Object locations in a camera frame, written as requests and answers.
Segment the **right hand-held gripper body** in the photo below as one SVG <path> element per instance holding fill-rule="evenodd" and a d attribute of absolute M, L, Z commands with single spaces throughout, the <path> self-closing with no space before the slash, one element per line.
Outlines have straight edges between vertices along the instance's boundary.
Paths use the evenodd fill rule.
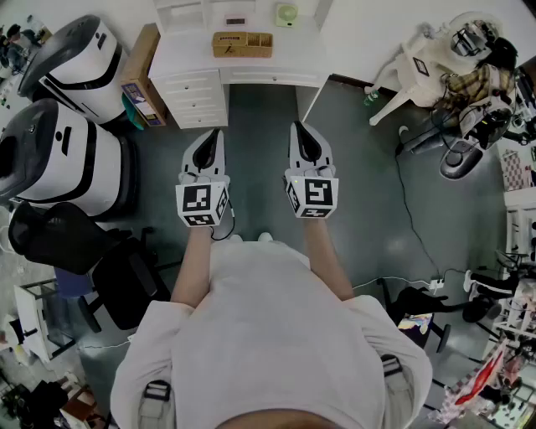
<path fill-rule="evenodd" d="M 298 219 L 327 219 L 338 206 L 339 181 L 333 165 L 285 171 L 286 194 Z"/>

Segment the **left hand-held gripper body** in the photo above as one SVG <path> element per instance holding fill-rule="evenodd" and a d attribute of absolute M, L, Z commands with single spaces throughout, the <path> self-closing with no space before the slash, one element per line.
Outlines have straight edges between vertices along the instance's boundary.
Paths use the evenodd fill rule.
<path fill-rule="evenodd" d="M 187 227 L 214 227 L 223 219 L 229 202 L 230 178 L 216 173 L 181 172 L 176 186 L 178 216 Z"/>

